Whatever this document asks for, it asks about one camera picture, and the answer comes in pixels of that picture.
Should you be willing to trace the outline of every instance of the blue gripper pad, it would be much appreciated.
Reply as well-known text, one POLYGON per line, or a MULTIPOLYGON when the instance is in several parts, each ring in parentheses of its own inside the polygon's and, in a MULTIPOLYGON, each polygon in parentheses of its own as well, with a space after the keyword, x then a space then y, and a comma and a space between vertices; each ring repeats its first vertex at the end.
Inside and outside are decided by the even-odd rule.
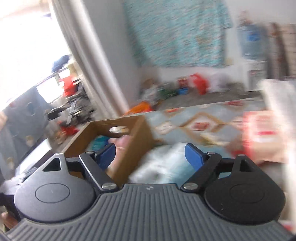
POLYGON ((195 171, 202 167, 208 155, 191 143, 185 146, 185 157, 195 171))
POLYGON ((116 146, 110 143, 96 153, 96 163, 102 170, 105 170, 111 164, 115 155, 116 146))

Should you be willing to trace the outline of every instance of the gray ribbed surface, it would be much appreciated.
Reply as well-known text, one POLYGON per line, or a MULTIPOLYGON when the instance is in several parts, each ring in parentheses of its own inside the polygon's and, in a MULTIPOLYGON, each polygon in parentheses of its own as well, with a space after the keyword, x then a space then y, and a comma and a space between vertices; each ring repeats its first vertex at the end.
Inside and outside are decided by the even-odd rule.
POLYGON ((183 193, 173 184, 125 184, 117 193, 103 194, 90 212, 71 222, 23 220, 8 233, 17 241, 285 241, 291 236, 274 221, 258 226, 224 221, 198 195, 183 193))

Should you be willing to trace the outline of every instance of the gray floor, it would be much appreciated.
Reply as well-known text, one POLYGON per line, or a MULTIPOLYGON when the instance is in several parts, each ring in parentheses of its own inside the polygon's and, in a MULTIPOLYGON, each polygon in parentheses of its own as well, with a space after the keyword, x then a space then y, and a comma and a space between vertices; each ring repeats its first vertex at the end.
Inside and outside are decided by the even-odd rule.
POLYGON ((187 95, 177 95, 162 101, 157 109, 166 110, 261 96, 259 91, 246 92, 246 94, 247 95, 239 94, 235 85, 233 85, 229 91, 223 93, 206 93, 204 95, 200 95, 195 88, 192 88, 187 95))

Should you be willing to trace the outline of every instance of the red and white package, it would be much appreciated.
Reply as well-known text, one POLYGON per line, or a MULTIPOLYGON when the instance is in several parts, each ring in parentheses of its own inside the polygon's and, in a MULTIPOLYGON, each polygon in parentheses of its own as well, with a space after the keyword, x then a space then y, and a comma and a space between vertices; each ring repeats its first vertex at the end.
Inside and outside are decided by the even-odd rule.
POLYGON ((284 145, 270 110, 245 112, 242 141, 246 155, 256 164, 284 163, 284 145))

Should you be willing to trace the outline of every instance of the dark blue object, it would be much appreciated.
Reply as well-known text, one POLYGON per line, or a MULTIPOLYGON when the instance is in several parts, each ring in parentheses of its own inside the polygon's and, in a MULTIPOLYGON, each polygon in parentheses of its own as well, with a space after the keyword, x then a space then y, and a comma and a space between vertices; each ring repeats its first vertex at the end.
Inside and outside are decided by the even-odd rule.
POLYGON ((55 61, 52 67, 52 72, 59 71, 66 63, 68 63, 69 59, 69 55, 64 55, 60 59, 55 61))
POLYGON ((185 146, 185 157, 191 166, 197 171, 203 166, 205 161, 208 159, 208 155, 198 149, 191 143, 185 146))
POLYGON ((110 143, 96 153, 96 163, 102 170, 105 170, 111 164, 111 162, 115 158, 115 155, 116 146, 113 143, 110 143))
POLYGON ((179 95, 186 95, 186 94, 188 94, 188 88, 178 89, 178 94, 179 95))

